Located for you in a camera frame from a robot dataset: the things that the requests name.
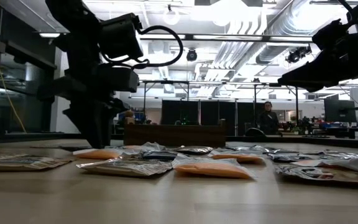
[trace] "tabletop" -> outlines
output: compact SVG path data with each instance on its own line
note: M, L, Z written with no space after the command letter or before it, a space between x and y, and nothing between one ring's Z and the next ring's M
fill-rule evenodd
M84 146L86 141L0 144L0 155L70 157L70 152L53 148L61 144ZM358 152L309 144L260 145ZM358 223L358 189L284 182L275 177L270 161L247 166L255 180L185 176L174 170L139 179L89 174L75 166L89 161L42 172L0 172L0 223Z

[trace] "wooden box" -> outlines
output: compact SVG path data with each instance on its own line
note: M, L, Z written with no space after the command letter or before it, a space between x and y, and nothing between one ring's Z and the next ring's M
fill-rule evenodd
M124 145L142 145L156 142L163 146L209 146L226 145L224 120L219 126L126 124Z

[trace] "snack packet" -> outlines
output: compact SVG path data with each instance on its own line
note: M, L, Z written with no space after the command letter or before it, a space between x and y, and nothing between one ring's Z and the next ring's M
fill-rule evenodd
M297 177L325 182L358 183L358 171L338 170L325 167L302 167L296 165L275 165L276 173L282 177Z
M251 152L260 152L263 154L268 154L268 153L297 153L295 151L291 151L291 150L286 150L286 149L275 149L272 147L267 147L267 146L258 146L258 145L254 145L254 146L226 146L226 149L230 149L230 150L234 150L234 151L251 151Z
M170 162L140 159L109 159L103 162L77 165L78 168L100 174L126 175L133 177L148 177L163 174L172 169Z
M56 159L43 156L19 154L0 157L0 171L32 171L47 168L55 168L73 159Z
M117 159L121 156L120 150L106 149L84 149L73 152L73 155L82 159Z
M253 173L242 167L235 159L190 158L179 154L172 162L177 172L203 174L215 177L251 179Z
M142 154L142 159L157 159L160 161L172 161L177 157L177 152L171 151L148 151Z
M265 164L265 161L250 151L217 151L213 150L208 156L213 159L237 159L239 163Z
M164 151L167 150L165 146L161 146L159 143L147 142L141 146L124 146L124 149L135 149L141 151Z
M307 155L307 154L267 154L271 160L274 162L297 162L297 161L305 161L311 159L320 159L318 155Z
M181 146L173 149L173 151L190 155L204 155L210 153L212 150L213 148L206 146Z
M309 161L298 161L292 164L303 167L341 167L358 171L358 158L357 159L319 159Z

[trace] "black partition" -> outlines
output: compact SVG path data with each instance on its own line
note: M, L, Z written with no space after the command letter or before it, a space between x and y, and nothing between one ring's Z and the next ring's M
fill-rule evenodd
M236 104L234 102L219 102L219 119L226 120L226 135L236 135Z
M258 116L264 111L264 104L257 103L256 115ZM254 103L237 103L237 123L238 136L246 134L247 127L254 127Z
M161 124L173 125L182 119L186 119L190 123L197 123L198 101L162 101Z
M202 101L200 113L202 125L218 125L219 106L217 101Z
M179 101L180 119L186 119L191 124L198 123L198 101Z
M180 119L180 104L177 101L163 100L161 109L161 124L175 124Z

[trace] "person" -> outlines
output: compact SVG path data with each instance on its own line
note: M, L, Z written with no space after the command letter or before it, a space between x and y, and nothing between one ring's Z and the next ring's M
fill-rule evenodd
M277 114L272 111L272 103L265 102L265 111L258 117L257 124L259 129L265 134L276 134L278 131Z

